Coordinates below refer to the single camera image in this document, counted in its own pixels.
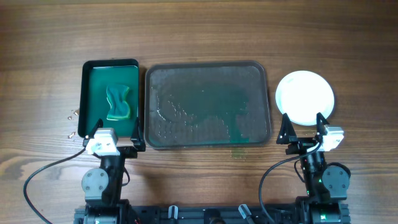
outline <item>green sponge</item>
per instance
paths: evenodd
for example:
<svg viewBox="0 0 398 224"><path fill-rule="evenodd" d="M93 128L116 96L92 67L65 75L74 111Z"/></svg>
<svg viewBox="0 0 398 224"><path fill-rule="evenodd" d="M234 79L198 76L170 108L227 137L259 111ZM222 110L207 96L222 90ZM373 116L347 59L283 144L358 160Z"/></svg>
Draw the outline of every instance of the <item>green sponge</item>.
<svg viewBox="0 0 398 224"><path fill-rule="evenodd" d="M111 106L106 119L111 121L130 119L131 110L126 102L129 90L128 86L118 84L110 84L106 87L106 98Z"/></svg>

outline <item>gray tray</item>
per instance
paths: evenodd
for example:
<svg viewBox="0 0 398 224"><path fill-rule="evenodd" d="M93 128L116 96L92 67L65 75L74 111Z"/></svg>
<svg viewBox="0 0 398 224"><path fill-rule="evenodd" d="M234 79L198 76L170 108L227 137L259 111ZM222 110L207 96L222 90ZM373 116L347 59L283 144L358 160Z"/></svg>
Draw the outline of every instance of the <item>gray tray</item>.
<svg viewBox="0 0 398 224"><path fill-rule="evenodd" d="M145 96L155 149L260 146L271 136L266 71L254 61L155 65Z"/></svg>

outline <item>rectangular tray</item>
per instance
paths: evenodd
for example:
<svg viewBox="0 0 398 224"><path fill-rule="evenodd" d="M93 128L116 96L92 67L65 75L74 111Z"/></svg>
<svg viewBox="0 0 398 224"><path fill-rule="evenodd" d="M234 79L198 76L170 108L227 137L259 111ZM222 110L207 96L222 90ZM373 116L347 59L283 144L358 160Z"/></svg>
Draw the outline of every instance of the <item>rectangular tray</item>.
<svg viewBox="0 0 398 224"><path fill-rule="evenodd" d="M112 83L130 87L126 101L131 108L131 119L106 119L110 109L106 99L106 86ZM83 65L78 123L80 137L84 138L100 118L103 120L104 128L114 128L118 137L130 137L138 115L139 65L136 60L93 60Z"/></svg>
<svg viewBox="0 0 398 224"><path fill-rule="evenodd" d="M155 149L263 145L271 136L266 71L254 61L155 65L144 121Z"/></svg>

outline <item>wood grain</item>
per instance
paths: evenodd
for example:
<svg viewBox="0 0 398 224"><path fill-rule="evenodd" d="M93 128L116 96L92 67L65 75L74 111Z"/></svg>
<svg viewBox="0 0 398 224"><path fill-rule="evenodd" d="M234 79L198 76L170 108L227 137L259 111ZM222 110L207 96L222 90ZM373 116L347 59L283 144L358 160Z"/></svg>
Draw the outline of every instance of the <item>wood grain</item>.
<svg viewBox="0 0 398 224"><path fill-rule="evenodd" d="M218 0L218 2L238 2L241 0ZM273 0L252 0L252 1L273 1ZM149 3L149 2L212 2L212 0L0 0L0 5L58 5L58 4L109 4L109 3Z"/></svg>
<svg viewBox="0 0 398 224"><path fill-rule="evenodd" d="M187 2L0 7L0 223L40 223L22 195L26 178L81 149L67 136L87 60L157 63L257 60L267 70L272 140L264 147L155 151L127 161L133 205L257 205L268 167L287 158L275 144L278 82L296 70L325 77L336 96L330 122L345 140L326 155L353 173L353 223L398 219L398 5L357 1ZM295 127L312 135L313 127ZM43 171L29 185L54 223L84 205L82 175L98 167L82 155ZM305 187L286 164L264 186L266 202L293 202Z"/></svg>

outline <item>green stain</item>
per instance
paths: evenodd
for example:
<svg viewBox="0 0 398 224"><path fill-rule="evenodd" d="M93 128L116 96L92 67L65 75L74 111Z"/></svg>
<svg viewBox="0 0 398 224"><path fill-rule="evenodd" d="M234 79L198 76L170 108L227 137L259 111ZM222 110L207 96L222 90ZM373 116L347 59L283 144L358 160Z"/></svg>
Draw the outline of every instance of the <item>green stain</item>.
<svg viewBox="0 0 398 224"><path fill-rule="evenodd" d="M119 137L131 136L137 117L139 94L139 71L136 66L94 68L90 72L88 87L88 106L86 133L89 133L97 120L101 118L104 128L114 128ZM106 117L109 103L106 99L106 87L109 84L125 85L130 88L126 102L131 108L131 119L110 121Z"/></svg>
<svg viewBox="0 0 398 224"><path fill-rule="evenodd" d="M195 126L204 122L209 117L217 117L224 121L228 127L229 141L203 142L202 144L217 143L245 143L249 138L242 137L236 124L236 117L245 115L246 103L249 101L245 92L236 85L227 83L179 83L178 88L169 88L159 95L159 101L170 101L176 106L176 110L182 110L187 115L193 115L195 119L187 125Z"/></svg>
<svg viewBox="0 0 398 224"><path fill-rule="evenodd" d="M231 157L234 159L244 159L246 154L247 152L244 148L234 147L231 149Z"/></svg>

